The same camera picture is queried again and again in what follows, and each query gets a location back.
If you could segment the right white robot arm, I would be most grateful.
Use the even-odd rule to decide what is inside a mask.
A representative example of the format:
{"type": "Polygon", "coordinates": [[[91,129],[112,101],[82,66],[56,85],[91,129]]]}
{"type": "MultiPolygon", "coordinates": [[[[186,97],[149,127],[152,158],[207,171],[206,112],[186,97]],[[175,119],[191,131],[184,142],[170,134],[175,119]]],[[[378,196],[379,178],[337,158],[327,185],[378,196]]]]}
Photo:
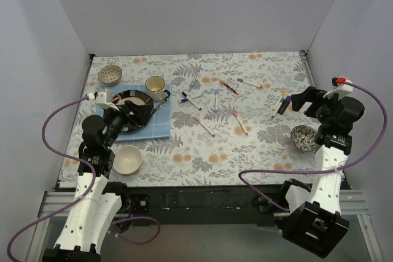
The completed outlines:
{"type": "Polygon", "coordinates": [[[284,182],[278,195],[278,205],[289,216],[282,227],[283,238],[293,244],[326,258],[342,240],[349,222],[341,216],[341,168],[352,148],[353,124],[359,120],[365,107],[350,94],[348,85],[335,86],[330,91],[308,87],[290,97],[292,110],[298,112],[305,103],[304,114],[320,123],[314,142],[316,168],[313,184],[307,187],[295,179],[284,182]]]}

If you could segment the pink cap marker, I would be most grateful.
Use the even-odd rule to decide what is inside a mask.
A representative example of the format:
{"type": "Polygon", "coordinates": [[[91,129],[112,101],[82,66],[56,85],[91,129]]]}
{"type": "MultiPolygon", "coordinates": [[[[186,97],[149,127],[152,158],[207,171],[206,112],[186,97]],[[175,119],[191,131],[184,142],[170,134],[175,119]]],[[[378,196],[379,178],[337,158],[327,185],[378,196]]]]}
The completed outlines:
{"type": "Polygon", "coordinates": [[[246,127],[244,126],[243,122],[241,121],[237,111],[235,111],[235,110],[233,111],[233,116],[235,117],[236,121],[238,122],[238,124],[239,124],[240,128],[242,129],[243,133],[245,135],[248,135],[248,131],[247,131],[246,127]]]}

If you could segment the black cap marker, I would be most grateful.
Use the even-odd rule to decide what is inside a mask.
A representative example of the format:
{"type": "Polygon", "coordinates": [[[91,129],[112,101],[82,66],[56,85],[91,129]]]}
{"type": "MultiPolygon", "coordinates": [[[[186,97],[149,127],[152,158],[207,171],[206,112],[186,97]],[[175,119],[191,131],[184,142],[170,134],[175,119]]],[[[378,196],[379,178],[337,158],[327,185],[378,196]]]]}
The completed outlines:
{"type": "Polygon", "coordinates": [[[186,100],[188,100],[189,103],[191,103],[196,109],[201,110],[202,108],[184,91],[182,92],[182,95],[186,100]]]}

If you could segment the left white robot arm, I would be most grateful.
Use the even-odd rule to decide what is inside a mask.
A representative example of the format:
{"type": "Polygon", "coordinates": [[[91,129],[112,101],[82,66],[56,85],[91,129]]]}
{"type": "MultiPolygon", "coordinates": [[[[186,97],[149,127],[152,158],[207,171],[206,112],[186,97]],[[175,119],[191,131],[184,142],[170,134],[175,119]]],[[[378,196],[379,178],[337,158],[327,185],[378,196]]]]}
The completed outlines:
{"type": "Polygon", "coordinates": [[[116,213],[130,208],[127,185],[110,183],[108,177],[115,157],[111,147],[122,129],[135,122],[130,113],[136,106],[102,102],[100,107],[103,116],[91,115],[82,123],[74,204],[68,208],[54,247],[45,249],[43,261],[100,261],[102,243],[116,213]]]}

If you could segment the orange cap marker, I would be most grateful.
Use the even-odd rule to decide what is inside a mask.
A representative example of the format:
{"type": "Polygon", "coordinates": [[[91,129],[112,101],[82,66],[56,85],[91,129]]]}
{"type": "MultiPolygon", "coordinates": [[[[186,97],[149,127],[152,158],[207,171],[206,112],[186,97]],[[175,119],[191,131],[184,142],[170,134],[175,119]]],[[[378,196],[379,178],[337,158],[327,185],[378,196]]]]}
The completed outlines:
{"type": "Polygon", "coordinates": [[[212,130],[210,130],[198,117],[195,117],[194,119],[210,136],[216,136],[216,134],[212,130]]]}

